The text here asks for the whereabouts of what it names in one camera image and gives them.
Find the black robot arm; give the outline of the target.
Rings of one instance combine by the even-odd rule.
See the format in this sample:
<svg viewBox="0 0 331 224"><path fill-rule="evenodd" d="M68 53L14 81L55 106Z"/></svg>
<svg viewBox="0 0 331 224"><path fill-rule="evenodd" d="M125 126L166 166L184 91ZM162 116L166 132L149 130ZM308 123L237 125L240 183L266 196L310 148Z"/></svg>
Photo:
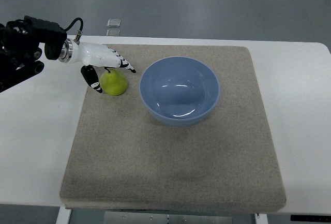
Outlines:
<svg viewBox="0 0 331 224"><path fill-rule="evenodd" d="M1 92L41 73L43 54L57 60L66 39L58 23L30 16L1 25Z"/></svg>

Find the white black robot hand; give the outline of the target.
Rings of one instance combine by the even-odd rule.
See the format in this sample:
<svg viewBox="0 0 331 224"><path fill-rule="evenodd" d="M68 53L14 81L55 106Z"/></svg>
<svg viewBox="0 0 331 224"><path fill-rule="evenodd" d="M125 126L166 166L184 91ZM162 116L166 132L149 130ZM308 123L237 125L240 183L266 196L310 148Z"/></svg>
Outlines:
<svg viewBox="0 0 331 224"><path fill-rule="evenodd" d="M99 93L103 90L94 67L125 68L132 73L136 72L126 59L105 44L78 42L70 38L64 42L58 60L62 63L82 63L81 74L84 80Z"/></svg>

